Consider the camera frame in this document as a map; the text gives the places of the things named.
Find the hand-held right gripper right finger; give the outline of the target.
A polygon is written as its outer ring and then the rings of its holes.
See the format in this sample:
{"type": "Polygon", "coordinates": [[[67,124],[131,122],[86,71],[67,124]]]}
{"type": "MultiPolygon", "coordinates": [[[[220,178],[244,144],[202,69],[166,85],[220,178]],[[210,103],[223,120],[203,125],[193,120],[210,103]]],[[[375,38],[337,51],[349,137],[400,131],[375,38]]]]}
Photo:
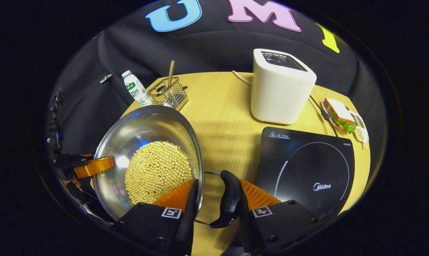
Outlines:
{"type": "Polygon", "coordinates": [[[318,227],[318,217],[294,199],[281,202],[261,188],[239,180],[243,189],[239,244],[250,255],[284,255],[318,227]]]}

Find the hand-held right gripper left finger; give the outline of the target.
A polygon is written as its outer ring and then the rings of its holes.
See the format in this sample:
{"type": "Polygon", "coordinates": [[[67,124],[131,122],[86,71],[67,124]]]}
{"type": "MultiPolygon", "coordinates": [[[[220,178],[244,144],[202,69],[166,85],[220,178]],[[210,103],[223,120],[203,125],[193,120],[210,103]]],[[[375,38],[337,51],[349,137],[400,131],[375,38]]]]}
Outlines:
{"type": "Polygon", "coordinates": [[[138,203],[113,225],[113,231],[137,246],[139,256],[190,256],[198,180],[190,183],[185,208],[138,203]]]}

